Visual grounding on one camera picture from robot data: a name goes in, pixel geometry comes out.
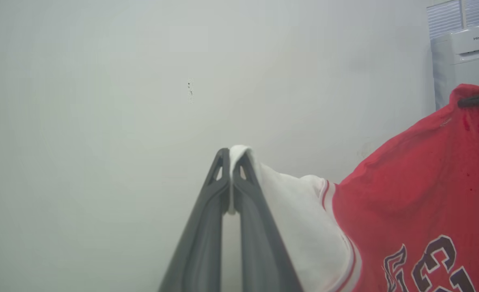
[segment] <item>laundry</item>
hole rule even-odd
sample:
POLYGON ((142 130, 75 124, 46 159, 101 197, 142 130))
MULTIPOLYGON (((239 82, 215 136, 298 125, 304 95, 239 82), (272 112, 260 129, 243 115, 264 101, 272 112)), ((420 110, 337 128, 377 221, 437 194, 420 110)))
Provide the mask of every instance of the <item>laundry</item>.
POLYGON ((458 107, 476 95, 479 86, 460 85, 449 105, 384 143, 339 184, 280 174, 247 146, 227 150, 223 167, 235 186, 242 178, 234 172, 249 158, 278 232, 264 231, 280 234, 302 291, 476 292, 479 107, 458 107))

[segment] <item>jersey lettering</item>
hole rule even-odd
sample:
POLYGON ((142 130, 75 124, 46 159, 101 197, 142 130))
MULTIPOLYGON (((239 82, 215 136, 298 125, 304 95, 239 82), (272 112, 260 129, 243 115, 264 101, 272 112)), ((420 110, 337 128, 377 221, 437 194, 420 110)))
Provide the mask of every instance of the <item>jersey lettering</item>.
MULTIPOLYGON (((442 265, 445 268, 445 272, 450 275, 449 282, 454 291, 475 292, 474 285, 463 266, 451 272, 455 265, 456 255, 457 252, 453 240, 446 235, 440 235, 435 240, 429 242, 422 258, 414 265, 411 271, 411 276, 418 292, 452 292, 442 286, 430 290, 433 283, 431 283, 429 279, 429 274, 438 270, 442 265), (438 261, 434 257, 436 253, 443 253, 445 256, 444 259, 438 261)), ((405 244, 402 244, 399 251, 384 258, 384 272, 388 283, 388 292, 396 292, 398 286, 401 287, 402 292, 408 292, 403 279, 404 272, 402 267, 406 263, 406 260, 407 249, 405 244)))

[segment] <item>red jersey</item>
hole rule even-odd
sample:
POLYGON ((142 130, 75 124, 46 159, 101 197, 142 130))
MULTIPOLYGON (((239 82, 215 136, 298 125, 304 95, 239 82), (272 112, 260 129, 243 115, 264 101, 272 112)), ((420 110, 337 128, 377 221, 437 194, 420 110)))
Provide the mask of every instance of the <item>red jersey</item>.
POLYGON ((332 207, 362 258, 355 292, 479 292, 479 94, 451 103, 367 157, 332 207))

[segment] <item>white wall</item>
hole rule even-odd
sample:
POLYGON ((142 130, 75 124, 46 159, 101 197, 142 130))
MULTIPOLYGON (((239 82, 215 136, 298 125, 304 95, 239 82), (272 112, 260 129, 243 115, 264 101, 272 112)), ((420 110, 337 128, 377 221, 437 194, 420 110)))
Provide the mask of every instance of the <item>white wall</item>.
POLYGON ((416 0, 0 0, 0 292, 156 290, 221 147, 340 181, 434 110, 428 36, 416 0))

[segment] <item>white washing machine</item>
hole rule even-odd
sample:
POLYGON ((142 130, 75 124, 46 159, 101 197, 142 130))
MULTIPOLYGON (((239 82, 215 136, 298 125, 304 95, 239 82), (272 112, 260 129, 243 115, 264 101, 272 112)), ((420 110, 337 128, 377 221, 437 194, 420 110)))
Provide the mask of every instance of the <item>white washing machine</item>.
POLYGON ((431 40, 436 109, 449 103, 461 83, 479 85, 479 26, 431 40))

